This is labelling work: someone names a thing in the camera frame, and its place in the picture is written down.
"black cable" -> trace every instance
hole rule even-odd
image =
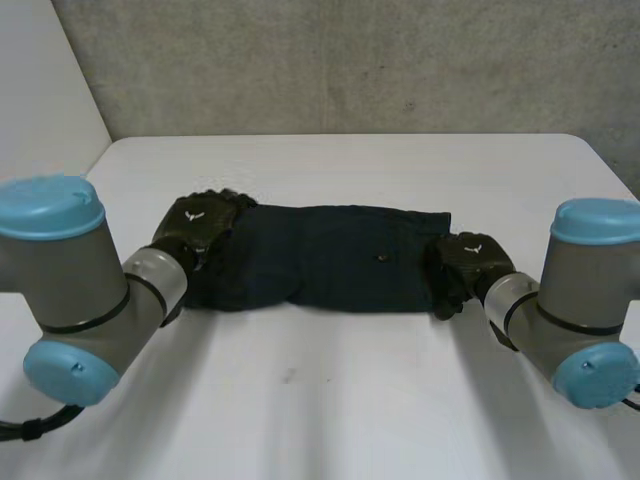
[[[640,393],[640,385],[638,385],[635,388],[635,391],[637,393]],[[629,400],[628,398],[625,398],[622,403],[624,403],[627,407],[629,408],[633,408],[636,412],[640,412],[640,405],[638,405],[636,402],[632,402],[631,400]]]
[[[640,405],[631,400],[627,400],[626,398],[622,401],[627,407],[633,408],[636,412],[640,412]]]
[[[65,426],[80,415],[83,407],[66,405],[47,418],[34,418],[23,423],[0,422],[0,442],[9,440],[36,440],[47,432]]]

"navy fabric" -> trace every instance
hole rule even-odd
[[[450,222],[449,213],[260,205],[243,213],[221,252],[194,273],[187,306],[429,312],[424,247],[449,233]]]

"white wall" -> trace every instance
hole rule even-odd
[[[86,172],[111,140],[49,0],[0,0],[0,179]]]

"black band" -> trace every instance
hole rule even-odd
[[[582,333],[584,335],[594,335],[597,337],[606,337],[609,335],[620,333],[624,325],[622,323],[620,325],[614,325],[613,327],[589,327],[587,325],[576,325],[575,323],[570,323],[554,315],[551,315],[549,312],[543,309],[540,304],[538,304],[538,313],[547,322],[554,324],[556,327],[564,328],[565,330],[569,330],[571,332]]]
[[[513,305],[511,305],[511,308],[507,311],[507,314],[504,316],[504,323],[503,323],[503,327],[502,327],[502,328],[504,328],[504,334],[507,337],[509,336],[509,324],[511,323],[511,317],[513,316],[513,313],[524,302],[526,302],[527,300],[531,300],[532,298],[535,298],[537,296],[538,296],[538,292],[529,292],[526,295],[523,295],[522,297],[520,297],[518,300],[516,300],[514,302]]]
[[[158,290],[153,283],[151,283],[151,282],[145,280],[144,278],[139,277],[138,275],[135,275],[133,273],[125,273],[124,276],[127,277],[127,280],[130,280],[132,282],[137,282],[140,285],[144,286],[151,293],[153,293],[153,296],[156,297],[156,299],[158,300],[158,303],[160,304],[160,308],[162,308],[162,318],[163,319],[166,318],[166,316],[167,316],[167,302],[165,301],[164,297],[160,293],[160,290]]]
[[[76,323],[75,325],[69,325],[64,327],[53,327],[51,325],[44,325],[42,323],[38,323],[38,325],[40,325],[40,328],[42,329],[43,332],[53,333],[56,335],[68,335],[70,333],[83,332],[85,330],[89,330],[90,328],[98,327],[103,323],[107,323],[112,318],[115,318],[118,315],[120,315],[120,313],[122,313],[124,308],[129,303],[130,297],[131,297],[131,292],[129,291],[129,285],[127,285],[127,291],[124,294],[124,298],[120,300],[120,303],[118,303],[115,307],[113,307],[104,315],[96,317],[92,320],[88,320],[86,322]]]

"small dark spot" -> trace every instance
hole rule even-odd
[[[295,368],[287,369],[287,371],[284,373],[284,377],[282,378],[282,383],[284,383],[285,385],[291,383],[296,376],[296,371],[297,370]]]

